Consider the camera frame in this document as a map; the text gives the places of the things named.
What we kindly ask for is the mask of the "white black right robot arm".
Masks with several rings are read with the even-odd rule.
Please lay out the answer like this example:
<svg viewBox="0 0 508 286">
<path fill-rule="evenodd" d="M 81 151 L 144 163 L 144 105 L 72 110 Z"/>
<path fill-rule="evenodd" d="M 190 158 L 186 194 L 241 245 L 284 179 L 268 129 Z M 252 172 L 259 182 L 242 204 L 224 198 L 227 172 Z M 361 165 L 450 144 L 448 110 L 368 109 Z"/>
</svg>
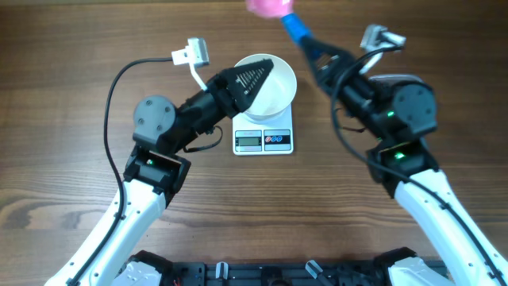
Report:
<svg viewBox="0 0 508 286">
<path fill-rule="evenodd" d="M 375 41 L 360 58 L 303 36 L 303 51 L 317 85 L 330 98 L 333 131 L 341 144 L 368 166 L 371 178 L 419 224 L 456 285 L 505 285 L 507 261 L 455 196 L 425 135 L 437 129 L 433 89 L 417 77 L 369 79 L 364 68 L 377 56 L 404 48 L 401 41 Z M 357 119 L 378 144 L 365 154 L 344 137 L 337 111 Z"/>
</svg>

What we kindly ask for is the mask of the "pink scoop blue handle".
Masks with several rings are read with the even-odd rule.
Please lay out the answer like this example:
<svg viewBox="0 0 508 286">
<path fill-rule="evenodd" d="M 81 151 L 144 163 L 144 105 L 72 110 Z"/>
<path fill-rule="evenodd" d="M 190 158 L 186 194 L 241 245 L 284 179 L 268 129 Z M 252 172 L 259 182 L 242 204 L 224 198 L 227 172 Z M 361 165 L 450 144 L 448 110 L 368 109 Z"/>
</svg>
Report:
<svg viewBox="0 0 508 286">
<path fill-rule="evenodd" d="M 312 37 L 310 29 L 294 12 L 293 0 L 246 0 L 247 10 L 258 17 L 279 19 L 291 40 L 302 44 L 304 37 Z"/>
</svg>

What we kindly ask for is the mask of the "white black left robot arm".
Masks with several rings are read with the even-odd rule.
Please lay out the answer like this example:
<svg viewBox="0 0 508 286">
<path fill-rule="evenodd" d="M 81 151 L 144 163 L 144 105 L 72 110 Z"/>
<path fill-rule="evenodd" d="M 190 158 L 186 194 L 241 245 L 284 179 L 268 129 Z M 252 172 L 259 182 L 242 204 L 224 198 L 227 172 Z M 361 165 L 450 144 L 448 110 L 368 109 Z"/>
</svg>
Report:
<svg viewBox="0 0 508 286">
<path fill-rule="evenodd" d="M 141 100 L 134 111 L 135 145 L 118 192 L 69 262 L 49 285 L 111 285 L 146 230 L 162 215 L 186 179 L 191 163 L 179 151 L 212 133 L 223 118 L 247 110 L 270 75 L 272 60 L 227 68 L 181 106 L 162 96 Z"/>
</svg>

